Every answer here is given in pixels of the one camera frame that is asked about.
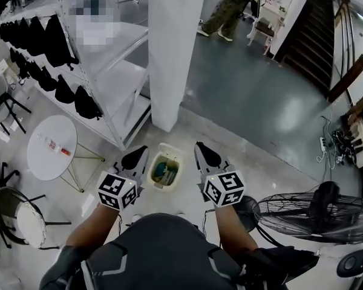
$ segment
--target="pixelated area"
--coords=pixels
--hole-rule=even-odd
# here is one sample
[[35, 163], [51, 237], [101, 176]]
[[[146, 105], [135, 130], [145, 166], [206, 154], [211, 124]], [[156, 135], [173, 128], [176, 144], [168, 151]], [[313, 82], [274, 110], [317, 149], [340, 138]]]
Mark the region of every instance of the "pixelated area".
[[120, 22], [118, 6], [113, 0], [74, 0], [69, 10], [75, 23], [75, 42], [98, 52], [114, 41], [115, 24]]
[[104, 195], [102, 193], [99, 193], [99, 198], [101, 200], [101, 203], [103, 205], [115, 208], [116, 210], [120, 209], [119, 203], [117, 201], [117, 199], [114, 199], [108, 195]]
[[218, 205], [222, 192], [220, 192], [216, 186], [214, 186], [210, 181], [208, 181], [206, 185], [206, 189], [204, 193], [215, 203]]
[[237, 203], [243, 194], [244, 190], [239, 190], [233, 193], [226, 193], [222, 205]]
[[136, 197], [137, 197], [136, 187], [133, 186], [131, 190], [129, 190], [121, 197], [122, 208], [127, 207], [130, 203], [132, 203], [133, 200], [135, 200]]
[[126, 180], [123, 178], [108, 174], [99, 186], [99, 190], [103, 190], [107, 193], [117, 196], [120, 193], [125, 181]]
[[218, 178], [226, 191], [243, 187], [241, 179], [238, 177], [237, 173], [218, 175]]

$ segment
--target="white storage bin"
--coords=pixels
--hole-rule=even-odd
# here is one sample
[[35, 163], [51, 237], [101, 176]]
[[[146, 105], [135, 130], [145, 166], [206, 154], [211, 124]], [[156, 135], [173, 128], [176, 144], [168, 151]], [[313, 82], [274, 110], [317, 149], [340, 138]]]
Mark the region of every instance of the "white storage bin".
[[[158, 165], [165, 164], [165, 175], [159, 180]], [[163, 192], [172, 191], [178, 183], [183, 170], [183, 152], [166, 143], [159, 144], [159, 152], [153, 158], [152, 164], [146, 176], [146, 182], [156, 190]]]

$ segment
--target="gray sleeve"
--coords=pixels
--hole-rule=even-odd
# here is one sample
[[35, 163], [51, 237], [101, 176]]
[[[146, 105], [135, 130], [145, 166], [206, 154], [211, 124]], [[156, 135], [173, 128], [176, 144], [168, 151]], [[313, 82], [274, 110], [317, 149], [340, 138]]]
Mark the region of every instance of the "gray sleeve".
[[86, 257], [87, 253], [83, 248], [63, 247], [56, 263], [43, 276], [39, 290], [64, 290], [68, 280]]

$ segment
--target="stair railing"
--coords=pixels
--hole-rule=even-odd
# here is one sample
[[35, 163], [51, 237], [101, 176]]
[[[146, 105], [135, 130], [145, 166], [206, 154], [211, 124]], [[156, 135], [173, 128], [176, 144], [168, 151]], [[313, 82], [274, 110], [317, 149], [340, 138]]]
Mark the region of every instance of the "stair railing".
[[[341, 1], [341, 3], [335, 15], [335, 28], [338, 25], [341, 26], [342, 57], [340, 81], [328, 94], [328, 100], [330, 102], [334, 102], [341, 94], [347, 91], [347, 88], [356, 80], [360, 73], [363, 72], [363, 54], [358, 59], [356, 59], [355, 56], [355, 40], [352, 13], [350, 11], [350, 0], [338, 1]], [[352, 105], [350, 94], [347, 93], [347, 95]]]

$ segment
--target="concrete floor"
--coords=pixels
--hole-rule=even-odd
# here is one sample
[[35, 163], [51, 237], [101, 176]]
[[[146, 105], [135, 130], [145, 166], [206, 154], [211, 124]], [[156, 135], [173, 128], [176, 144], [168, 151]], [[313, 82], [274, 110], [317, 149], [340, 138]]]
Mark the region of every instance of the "concrete floor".
[[[42, 120], [51, 115], [66, 115], [66, 113], [43, 97], [36, 89], [31, 89], [30, 95], [27, 106], [33, 111], [33, 114], [28, 115], [22, 111], [18, 112], [18, 115], [24, 118], [23, 122], [27, 128], [27, 134], [17, 130], [12, 133], [8, 143], [0, 139], [0, 160], [8, 162], [9, 170], [18, 169], [21, 173], [19, 179], [14, 178], [9, 182], [10, 186], [19, 189], [29, 198], [42, 194], [47, 196], [45, 199], [36, 202], [47, 221], [69, 220], [72, 222], [72, 225], [49, 226], [47, 229], [48, 246], [58, 245], [62, 247], [69, 233], [89, 216], [95, 208], [97, 204], [95, 183], [99, 173], [112, 165], [120, 152], [109, 142], [95, 136], [78, 121], [72, 120], [77, 129], [78, 142], [104, 156], [106, 158], [105, 164], [97, 172], [85, 193], [78, 193], [61, 179], [47, 182], [38, 180], [28, 169], [26, 153], [28, 139], [33, 129]], [[147, 145], [150, 151], [149, 162], [157, 153], [158, 145], [161, 142], [181, 149], [185, 154], [183, 178], [171, 193], [158, 192], [152, 187], [145, 188], [136, 203], [122, 212], [122, 232], [126, 229], [125, 224], [131, 222], [132, 215], [136, 213], [146, 215], [155, 212], [176, 213], [182, 211], [191, 222], [201, 228], [206, 208], [200, 204], [195, 204], [197, 198], [191, 198], [192, 196], [201, 199], [196, 186], [200, 181], [199, 172], [196, 169], [193, 155], [196, 141], [202, 141], [221, 154], [227, 155], [230, 162], [243, 174], [247, 184], [246, 193], [256, 200], [275, 193], [306, 192], [317, 185], [317, 182], [307, 175], [288, 166], [238, 135], [217, 126], [206, 118], [199, 117], [191, 111], [181, 109], [179, 120], [170, 133], [157, 129], [148, 122], [139, 132], [132, 145]], [[78, 177], [82, 177], [94, 169], [96, 164], [92, 162], [83, 161], [81, 164], [76, 164]], [[213, 213], [208, 214], [205, 229], [208, 234], [208, 241], [218, 245], [216, 219]], [[287, 285], [290, 290], [298, 288], [303, 290], [316, 288], [348, 290], [352, 279], [339, 278], [336, 275], [336, 266], [348, 252], [360, 249], [360, 245], [333, 246], [332, 244], [295, 239], [265, 229], [282, 244], [295, 246], [301, 250], [314, 252], [321, 250], [318, 265], [289, 282]], [[111, 230], [109, 240], [114, 239], [118, 232], [117, 221]], [[16, 235], [21, 236], [19, 230], [16, 231]], [[256, 230], [253, 230], [251, 235], [260, 247], [273, 247]], [[58, 255], [59, 250], [42, 251], [14, 243], [12, 249], [9, 250], [6, 249], [0, 238], [0, 289], [37, 290], [42, 276], [56, 261]]]
[[[204, 0], [202, 20], [207, 20], [220, 0]], [[148, 18], [148, 1], [120, 5], [121, 20], [131, 23]], [[212, 120], [254, 145], [277, 156], [318, 182], [330, 180], [329, 168], [317, 163], [321, 154], [319, 138], [325, 120], [336, 120], [348, 110], [343, 95], [334, 105], [326, 102], [307, 79], [288, 66], [263, 56], [266, 38], [257, 35], [250, 47], [246, 35], [251, 21], [240, 21], [232, 43], [214, 33], [197, 35], [189, 69], [184, 108]], [[128, 59], [148, 64], [148, 46], [142, 45]], [[143, 90], [149, 96], [149, 85]], [[353, 165], [337, 165], [332, 171], [345, 195], [360, 196], [363, 175]]]

